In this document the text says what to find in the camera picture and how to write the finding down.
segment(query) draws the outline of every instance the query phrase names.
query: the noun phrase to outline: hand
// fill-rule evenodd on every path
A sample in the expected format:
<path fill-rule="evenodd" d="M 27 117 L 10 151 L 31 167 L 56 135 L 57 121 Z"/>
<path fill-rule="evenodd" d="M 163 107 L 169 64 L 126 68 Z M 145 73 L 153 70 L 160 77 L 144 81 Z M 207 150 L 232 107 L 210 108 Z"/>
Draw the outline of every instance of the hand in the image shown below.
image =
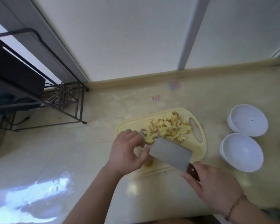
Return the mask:
<path fill-rule="evenodd" d="M 200 184 L 191 175 L 184 172 L 181 176 L 194 189 L 195 193 L 223 216 L 227 216 L 235 201 L 244 194 L 234 176 L 218 168 L 195 162 L 194 167 L 199 175 Z"/>
<path fill-rule="evenodd" d="M 115 138 L 109 160 L 106 166 L 115 171 L 120 177 L 139 169 L 149 156 L 149 147 L 146 147 L 140 157 L 134 153 L 134 148 L 145 146 L 144 137 L 137 131 L 127 129 L 120 132 Z"/>

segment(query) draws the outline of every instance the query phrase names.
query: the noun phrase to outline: empty bowl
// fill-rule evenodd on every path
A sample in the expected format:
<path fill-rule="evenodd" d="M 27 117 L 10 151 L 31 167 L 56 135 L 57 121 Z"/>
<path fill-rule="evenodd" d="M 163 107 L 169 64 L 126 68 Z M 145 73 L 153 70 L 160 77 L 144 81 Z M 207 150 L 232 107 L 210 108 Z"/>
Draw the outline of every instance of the empty bowl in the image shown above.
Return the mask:
<path fill-rule="evenodd" d="M 265 115 L 252 105 L 237 105 L 229 113 L 228 125 L 236 133 L 250 137 L 263 135 L 268 127 Z"/>
<path fill-rule="evenodd" d="M 256 171 L 263 163 L 261 147 L 241 133 L 228 135 L 221 143 L 220 154 L 231 166 L 244 172 Z"/>

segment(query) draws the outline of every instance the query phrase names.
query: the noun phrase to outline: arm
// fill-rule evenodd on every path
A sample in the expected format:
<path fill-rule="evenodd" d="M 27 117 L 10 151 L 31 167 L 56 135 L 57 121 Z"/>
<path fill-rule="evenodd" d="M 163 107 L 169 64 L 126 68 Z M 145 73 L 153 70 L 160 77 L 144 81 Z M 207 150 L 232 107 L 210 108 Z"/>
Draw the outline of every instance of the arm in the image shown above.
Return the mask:
<path fill-rule="evenodd" d="M 100 170 L 63 224 L 105 222 L 113 193 L 120 179 L 139 169 L 148 158 L 149 147 L 140 157 L 136 157 L 134 148 L 138 145 L 143 147 L 145 141 L 137 131 L 127 129 L 116 137 L 107 164 Z"/>
<path fill-rule="evenodd" d="M 199 175 L 200 183 L 184 172 L 181 176 L 194 189 L 195 193 L 215 211 L 226 217 L 235 201 L 244 195 L 244 191 L 234 176 L 220 169 L 195 162 L 194 167 Z M 263 214 L 258 207 L 242 199 L 232 210 L 230 221 L 233 224 L 276 224 Z"/>

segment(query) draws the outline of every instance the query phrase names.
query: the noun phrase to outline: pile of chopped potato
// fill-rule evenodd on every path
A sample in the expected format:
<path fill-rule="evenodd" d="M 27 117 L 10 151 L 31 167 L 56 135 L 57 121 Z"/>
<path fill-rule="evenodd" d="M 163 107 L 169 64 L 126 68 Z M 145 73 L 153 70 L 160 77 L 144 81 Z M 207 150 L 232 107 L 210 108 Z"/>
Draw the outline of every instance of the pile of chopped potato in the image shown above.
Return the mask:
<path fill-rule="evenodd" d="M 178 113 L 173 112 L 149 122 L 149 130 L 144 132 L 145 142 L 151 145 L 158 135 L 175 142 L 182 142 L 187 139 L 186 134 L 191 133 L 191 129 L 189 122 L 182 122 Z"/>

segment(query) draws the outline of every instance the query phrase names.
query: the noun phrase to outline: cutting board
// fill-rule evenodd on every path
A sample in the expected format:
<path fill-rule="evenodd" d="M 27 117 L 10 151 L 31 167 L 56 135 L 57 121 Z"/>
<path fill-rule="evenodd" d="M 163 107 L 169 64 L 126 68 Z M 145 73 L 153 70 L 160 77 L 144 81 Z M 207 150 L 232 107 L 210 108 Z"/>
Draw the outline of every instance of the cutting board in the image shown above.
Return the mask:
<path fill-rule="evenodd" d="M 140 131 L 143 129 L 149 129 L 149 121 L 152 119 L 157 119 L 160 116 L 165 116 L 166 114 L 177 112 L 179 114 L 179 117 L 182 119 L 182 121 L 189 121 L 190 118 L 192 118 L 202 135 L 202 142 L 200 143 L 194 134 L 191 132 L 190 134 L 187 134 L 187 139 L 184 140 L 181 145 L 192 150 L 193 155 L 191 157 L 190 162 L 193 163 L 195 161 L 200 161 L 204 158 L 207 150 L 206 146 L 206 139 L 205 139 L 205 133 L 202 129 L 201 124 L 197 120 L 197 118 L 187 109 L 182 107 L 172 108 L 168 110 L 164 110 L 162 112 L 157 112 L 153 114 L 149 114 L 147 116 L 144 116 L 142 118 L 134 119 L 134 120 L 128 120 L 125 122 L 122 122 L 115 128 L 115 137 L 122 131 L 125 131 L 126 129 L 131 129 L 133 131 Z M 138 148 L 135 148 L 134 150 L 136 155 L 141 154 L 141 150 Z M 142 166 L 140 169 L 130 173 L 127 175 L 129 179 L 139 179 L 145 176 L 157 174 L 166 170 L 173 169 L 170 165 L 160 161 L 157 158 L 153 158 L 153 165 L 151 167 Z"/>

